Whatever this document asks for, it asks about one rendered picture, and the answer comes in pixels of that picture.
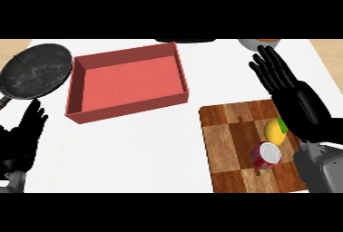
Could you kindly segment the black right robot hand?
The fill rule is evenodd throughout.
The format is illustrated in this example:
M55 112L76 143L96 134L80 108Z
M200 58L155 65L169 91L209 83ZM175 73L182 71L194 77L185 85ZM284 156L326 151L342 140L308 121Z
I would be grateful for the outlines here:
M258 46L250 68L271 94L289 130L300 140L330 142L330 111L312 87L297 80L289 64L271 46Z

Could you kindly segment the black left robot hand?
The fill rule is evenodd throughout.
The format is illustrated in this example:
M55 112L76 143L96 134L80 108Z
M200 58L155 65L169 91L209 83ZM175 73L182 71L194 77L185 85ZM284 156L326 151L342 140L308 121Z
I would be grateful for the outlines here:
M19 125L12 130L6 130L0 125L0 180L8 180L15 171L27 172L34 166L48 118L39 99L33 99Z

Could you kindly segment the yellow lemon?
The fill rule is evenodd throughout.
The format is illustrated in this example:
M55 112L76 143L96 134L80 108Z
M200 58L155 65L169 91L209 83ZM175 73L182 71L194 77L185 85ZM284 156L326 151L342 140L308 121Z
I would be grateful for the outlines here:
M283 118L275 118L265 125L265 138L275 145L281 145L286 141L289 128L286 126Z

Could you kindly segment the checkered wooden cutting board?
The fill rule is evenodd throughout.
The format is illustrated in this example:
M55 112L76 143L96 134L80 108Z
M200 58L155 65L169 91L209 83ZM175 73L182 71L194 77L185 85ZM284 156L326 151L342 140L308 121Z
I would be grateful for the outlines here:
M278 116L271 100L246 101L200 108L212 186L216 193L266 193L306 190L293 163L299 139L287 132L280 146L281 163L256 169L250 152L265 141L265 124Z

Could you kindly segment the red cardboard box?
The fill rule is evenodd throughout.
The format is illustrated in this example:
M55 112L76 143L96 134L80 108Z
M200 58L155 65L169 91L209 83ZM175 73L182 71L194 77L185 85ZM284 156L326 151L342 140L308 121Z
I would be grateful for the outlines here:
M65 117L76 123L155 110L188 99L175 43L74 58Z

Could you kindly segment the red can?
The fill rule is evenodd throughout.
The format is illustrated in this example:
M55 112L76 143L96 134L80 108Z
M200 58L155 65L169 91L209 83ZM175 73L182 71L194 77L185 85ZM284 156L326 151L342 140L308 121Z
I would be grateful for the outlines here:
M275 167L281 162L280 147L272 142L260 142L252 150L250 161L258 169Z

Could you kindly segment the grey bowl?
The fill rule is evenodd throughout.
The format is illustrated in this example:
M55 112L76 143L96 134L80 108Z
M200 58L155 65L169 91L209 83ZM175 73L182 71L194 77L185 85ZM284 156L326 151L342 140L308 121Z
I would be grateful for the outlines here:
M280 39L240 39L238 41L243 46L255 52L258 51L258 47L260 45L275 48L280 43Z

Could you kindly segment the black frying pan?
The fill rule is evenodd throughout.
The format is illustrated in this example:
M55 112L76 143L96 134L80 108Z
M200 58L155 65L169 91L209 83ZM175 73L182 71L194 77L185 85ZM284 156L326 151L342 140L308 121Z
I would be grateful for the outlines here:
M56 43L43 43L19 52L0 71L0 110L12 100L31 100L51 94L73 71L73 55Z

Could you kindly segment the white placemat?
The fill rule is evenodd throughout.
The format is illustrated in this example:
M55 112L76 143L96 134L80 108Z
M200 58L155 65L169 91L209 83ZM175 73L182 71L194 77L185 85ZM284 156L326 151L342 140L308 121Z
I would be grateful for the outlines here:
M77 124L65 117L68 89L43 97L49 119L30 193L209 192L212 179L198 110L266 98L238 40L184 43L179 57L189 87L187 103Z

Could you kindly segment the black object at edge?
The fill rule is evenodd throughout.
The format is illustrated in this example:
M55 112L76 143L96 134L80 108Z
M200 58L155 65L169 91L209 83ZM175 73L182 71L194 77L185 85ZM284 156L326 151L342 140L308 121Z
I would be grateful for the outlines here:
M197 44L197 43L209 43L216 39L155 39L157 42L161 43L178 43L178 44Z

